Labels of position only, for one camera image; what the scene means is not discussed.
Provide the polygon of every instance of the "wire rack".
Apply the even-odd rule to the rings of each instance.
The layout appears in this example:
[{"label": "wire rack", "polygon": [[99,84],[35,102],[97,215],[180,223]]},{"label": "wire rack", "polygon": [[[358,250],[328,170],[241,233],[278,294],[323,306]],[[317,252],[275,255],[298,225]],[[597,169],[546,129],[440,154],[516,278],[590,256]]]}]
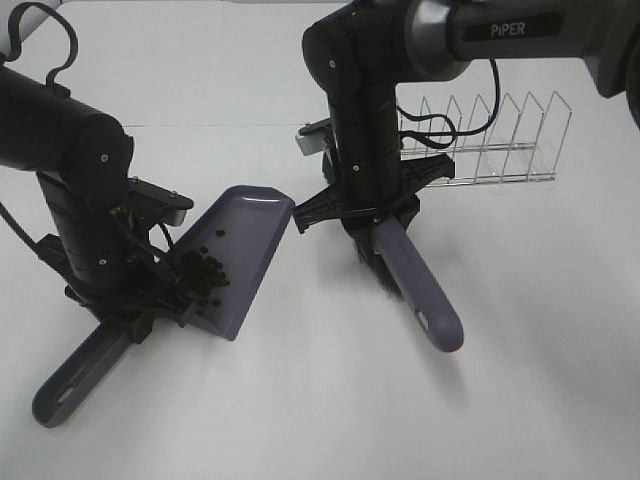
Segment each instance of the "wire rack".
[{"label": "wire rack", "polygon": [[[420,115],[431,114],[426,97]],[[481,125],[491,115],[482,95],[477,95],[471,113],[465,116],[455,96],[449,98],[446,114],[459,130]],[[449,148],[434,150],[412,139],[405,139],[403,159],[447,153],[456,162],[456,177],[441,179],[430,187],[547,182],[556,179],[558,163],[571,124],[573,110],[558,92],[553,92],[546,108],[531,92],[522,103],[510,93],[504,95],[493,126],[474,137],[459,137]],[[400,129],[443,133],[439,120],[411,122],[400,120]]]}]

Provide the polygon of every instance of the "gray arm segment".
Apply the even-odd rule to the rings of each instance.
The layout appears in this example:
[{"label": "gray arm segment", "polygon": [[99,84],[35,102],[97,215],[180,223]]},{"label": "gray arm segment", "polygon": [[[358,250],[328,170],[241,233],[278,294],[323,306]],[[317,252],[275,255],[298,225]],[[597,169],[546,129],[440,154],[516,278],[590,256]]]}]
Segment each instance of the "gray arm segment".
[{"label": "gray arm segment", "polygon": [[454,10],[449,43],[462,60],[582,58],[612,97],[624,91],[639,25],[637,0],[492,0]]}]

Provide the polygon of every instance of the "black cable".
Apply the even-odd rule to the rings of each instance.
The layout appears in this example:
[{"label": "black cable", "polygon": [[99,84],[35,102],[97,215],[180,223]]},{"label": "black cable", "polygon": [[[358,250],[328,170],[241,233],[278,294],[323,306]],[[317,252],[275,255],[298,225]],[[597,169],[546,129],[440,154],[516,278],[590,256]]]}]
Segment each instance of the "black cable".
[{"label": "black cable", "polygon": [[9,39],[11,40],[11,51],[9,55],[0,54],[0,63],[13,62],[22,54],[22,38],[20,38],[20,22],[22,17],[30,8],[37,8],[54,18],[67,32],[69,36],[69,56],[63,65],[54,68],[47,75],[47,87],[54,88],[55,80],[58,73],[69,68],[75,62],[78,56],[78,36],[71,24],[53,8],[40,2],[24,2],[17,5],[9,16]]},{"label": "black cable", "polygon": [[[491,112],[487,123],[473,130],[458,131],[451,118],[449,118],[447,115],[441,113],[429,115],[412,115],[397,106],[396,108],[398,109],[398,112],[400,112],[403,117],[411,120],[412,122],[442,119],[449,127],[448,132],[416,132],[415,130],[402,130],[400,132],[400,138],[413,138],[414,140],[422,143],[423,145],[426,145],[427,147],[435,148],[436,150],[442,150],[450,147],[458,139],[458,137],[471,137],[488,130],[489,127],[491,127],[491,125],[493,125],[493,123],[496,121],[496,118],[498,118],[498,112],[500,111],[500,98],[502,97],[500,87],[500,72],[498,71],[498,65],[494,59],[490,59],[489,63],[491,64],[491,70],[493,72],[496,98],[493,105],[493,111]],[[451,141],[441,143],[431,140],[429,137],[451,137]]]},{"label": "black cable", "polygon": [[162,222],[159,223],[158,226],[160,227],[160,230],[162,230],[162,234],[164,235],[164,238],[167,240],[167,245],[169,246],[169,253],[173,253],[173,239],[169,234],[169,230],[167,230],[167,226]]},{"label": "black cable", "polygon": [[9,213],[5,206],[0,202],[0,217],[7,222],[7,225],[15,232],[15,234],[22,240],[27,247],[29,247],[38,257],[40,257],[40,250],[38,244],[29,236],[27,232],[20,226],[15,218]]},{"label": "black cable", "polygon": [[128,225],[124,221],[122,221],[122,220],[120,220],[118,218],[115,218],[114,220],[115,220],[114,225],[116,226],[118,232],[126,240],[128,240],[131,244],[135,245],[136,247],[144,250],[148,254],[152,255],[153,257],[157,258],[158,261],[163,263],[165,267],[167,267],[170,271],[174,272],[175,266],[173,265],[173,262],[172,262],[171,258],[166,253],[164,253],[158,247],[154,247],[149,242],[147,242],[147,241],[145,241],[145,240],[143,240],[141,238],[138,238],[129,229]]}]

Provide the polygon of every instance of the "robotic arm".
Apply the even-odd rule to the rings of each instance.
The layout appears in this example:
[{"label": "robotic arm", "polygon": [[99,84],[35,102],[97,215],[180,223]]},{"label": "robotic arm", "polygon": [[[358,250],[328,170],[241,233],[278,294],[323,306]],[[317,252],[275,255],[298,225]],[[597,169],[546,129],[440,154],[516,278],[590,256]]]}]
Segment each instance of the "robotic arm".
[{"label": "robotic arm", "polygon": [[[300,232],[340,219],[360,256],[402,292],[436,347],[460,348],[460,320],[404,231],[419,211],[416,192],[452,178],[455,165],[444,154],[400,160],[401,139],[417,133],[398,131],[396,85],[452,80],[470,61],[491,59],[497,113],[493,59],[578,57],[601,95],[627,90],[640,125],[639,35],[640,3],[633,0],[356,0],[320,20],[302,47],[327,93],[330,118],[303,128],[299,142],[303,151],[327,145],[315,151],[324,148],[330,185],[294,210]],[[472,133],[436,117],[449,125],[451,139]]]},{"label": "robotic arm", "polygon": [[[65,28],[71,44],[67,61],[45,85],[7,66],[22,53],[21,20],[36,8]],[[129,178],[133,138],[115,118],[74,99],[55,81],[78,51],[71,25],[36,2],[15,6],[8,19],[9,48],[0,54],[0,166],[35,172],[57,235],[36,242],[2,203],[0,216],[60,274],[65,294],[99,322],[34,398],[35,418],[52,427],[128,346],[146,339],[158,318],[234,340],[293,202],[271,188],[232,187],[174,244],[166,225],[179,226],[193,202]],[[167,251],[150,243],[156,226]]]}]

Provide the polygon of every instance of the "white tabletop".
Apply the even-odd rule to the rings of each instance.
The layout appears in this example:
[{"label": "white tabletop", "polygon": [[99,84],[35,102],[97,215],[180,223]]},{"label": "white tabletop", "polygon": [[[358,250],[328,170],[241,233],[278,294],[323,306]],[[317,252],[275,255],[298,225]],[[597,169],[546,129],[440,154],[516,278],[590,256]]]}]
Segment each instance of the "white tabletop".
[{"label": "white tabletop", "polygon": [[[60,75],[135,137],[131,174],[193,198],[184,231],[235,184],[302,202],[323,188],[293,140],[327,115],[300,39],[331,5],[78,3]],[[47,22],[15,68],[66,56]],[[500,62],[522,97],[574,107],[553,184],[428,190],[409,234],[463,320],[437,352],[338,222],[290,225],[238,339],[158,322],[63,426],[31,418],[41,383],[95,327],[63,282],[0,227],[2,479],[634,479],[640,471],[640,135],[584,65]],[[490,98],[479,63],[410,104]],[[1,198],[53,231],[32,174]]]}]

